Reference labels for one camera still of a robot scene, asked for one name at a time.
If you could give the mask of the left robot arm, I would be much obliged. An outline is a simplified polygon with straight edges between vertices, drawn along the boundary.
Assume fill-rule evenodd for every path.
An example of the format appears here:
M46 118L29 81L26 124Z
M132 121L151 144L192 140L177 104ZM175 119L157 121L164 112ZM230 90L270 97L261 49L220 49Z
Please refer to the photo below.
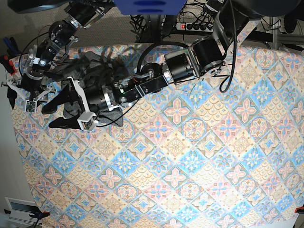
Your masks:
M228 49L237 48L238 34L248 22L264 15L256 0L227 0L215 17L211 35L166 54L163 64L143 64L144 56L140 56L135 74L126 74L113 60L97 60L86 53L64 68L61 91L41 112L52 114L60 105L65 108L65 116L51 122L50 128L90 132L112 124L122 126L123 116L145 95L207 72L218 76Z

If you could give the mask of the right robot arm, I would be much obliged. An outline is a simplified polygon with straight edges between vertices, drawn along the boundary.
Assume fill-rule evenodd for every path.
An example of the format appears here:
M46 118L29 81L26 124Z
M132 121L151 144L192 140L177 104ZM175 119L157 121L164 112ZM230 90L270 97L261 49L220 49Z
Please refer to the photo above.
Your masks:
M46 77L59 80L60 77L49 72L55 58L64 51L60 62L69 53L70 46L78 41L75 36L79 28L90 27L103 17L115 3L111 0L9 0L8 7L16 13L32 13L50 10L68 4L65 12L68 17L54 22L46 32L47 38L32 48L20 51L14 38L4 39L8 53L0 57L1 64L11 75L6 82L7 98L14 108L15 100L21 97L24 111L35 112L37 107L48 101L48 94L55 93L52 86L43 84Z

